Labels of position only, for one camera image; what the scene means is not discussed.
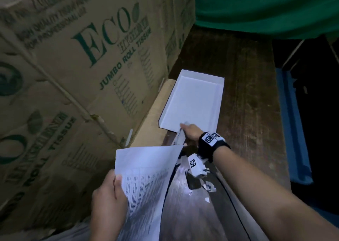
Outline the person's right hand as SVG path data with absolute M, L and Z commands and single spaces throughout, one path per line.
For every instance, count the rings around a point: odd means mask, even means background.
M 180 123 L 180 128 L 184 131 L 186 138 L 189 140 L 188 144 L 194 144 L 198 147 L 199 138 L 204 132 L 195 124 Z

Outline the person's left hand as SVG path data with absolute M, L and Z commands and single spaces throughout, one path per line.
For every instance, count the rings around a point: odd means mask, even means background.
M 114 170 L 110 170 L 103 183 L 92 194 L 90 241 L 116 241 L 125 223 L 128 200 L 115 198 Z

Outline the printed white paper sheet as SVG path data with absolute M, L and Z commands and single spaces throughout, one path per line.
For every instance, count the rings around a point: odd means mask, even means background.
M 115 173 L 122 175 L 128 199 L 125 224 L 117 241 L 159 241 L 163 205 L 184 145 L 116 150 Z

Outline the white cardboard piece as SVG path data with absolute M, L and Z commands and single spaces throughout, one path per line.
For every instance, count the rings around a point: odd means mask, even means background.
M 173 146 L 173 145 L 184 145 L 185 140 L 186 140 L 185 132 L 182 128 L 180 128 L 180 130 L 177 132 L 171 146 Z

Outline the person's right forearm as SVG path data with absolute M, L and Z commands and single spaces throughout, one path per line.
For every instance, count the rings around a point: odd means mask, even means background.
M 213 161 L 271 241 L 339 241 L 337 227 L 228 147 L 218 147 Z

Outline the flat brown cardboard flap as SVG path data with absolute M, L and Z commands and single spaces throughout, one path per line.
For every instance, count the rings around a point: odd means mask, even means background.
M 163 83 L 158 96 L 129 147 L 170 146 L 172 144 L 177 133 L 160 128 L 159 119 L 175 82 L 173 79 L 167 79 Z

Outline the clear plastic sheet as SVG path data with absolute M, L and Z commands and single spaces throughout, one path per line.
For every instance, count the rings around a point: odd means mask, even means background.
M 214 192 L 186 177 L 188 156 L 196 151 L 193 145 L 183 148 L 165 199 L 159 241 L 269 241 L 214 164 L 206 163 L 212 173 L 203 179 Z

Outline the cardboard box with leaf print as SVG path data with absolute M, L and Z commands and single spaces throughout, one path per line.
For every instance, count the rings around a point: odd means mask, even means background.
M 0 236 L 88 217 L 120 148 L 0 37 Z

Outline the torn white sticker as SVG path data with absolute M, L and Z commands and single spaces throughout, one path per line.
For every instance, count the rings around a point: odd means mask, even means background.
M 217 191 L 214 184 L 209 182 L 209 181 L 203 182 L 202 186 L 207 192 L 216 192 Z

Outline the white cardboard box tray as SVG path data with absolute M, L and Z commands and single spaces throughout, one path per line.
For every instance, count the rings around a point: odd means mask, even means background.
M 193 123 L 216 132 L 224 77 L 182 69 L 159 118 L 159 127 L 178 132 L 180 123 Z

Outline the large green-print cardboard box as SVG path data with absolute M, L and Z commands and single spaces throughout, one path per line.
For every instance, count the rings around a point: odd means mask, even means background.
M 121 147 L 168 77 L 151 0 L 0 0 L 0 35 Z

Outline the plain-sided brown cardboard box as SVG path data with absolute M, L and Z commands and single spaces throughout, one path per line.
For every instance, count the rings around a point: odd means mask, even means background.
M 196 21 L 195 0 L 151 0 L 160 21 L 162 45 L 170 73 Z

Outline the blue plastic object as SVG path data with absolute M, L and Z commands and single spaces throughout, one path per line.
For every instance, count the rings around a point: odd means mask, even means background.
M 313 183 L 307 145 L 299 113 L 294 79 L 289 71 L 276 68 L 276 80 L 283 134 L 286 144 L 290 181 L 302 185 Z

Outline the green cloth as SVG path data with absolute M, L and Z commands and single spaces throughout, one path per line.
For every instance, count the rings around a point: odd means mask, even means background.
M 339 38 L 339 0 L 195 0 L 196 25 L 279 39 Z

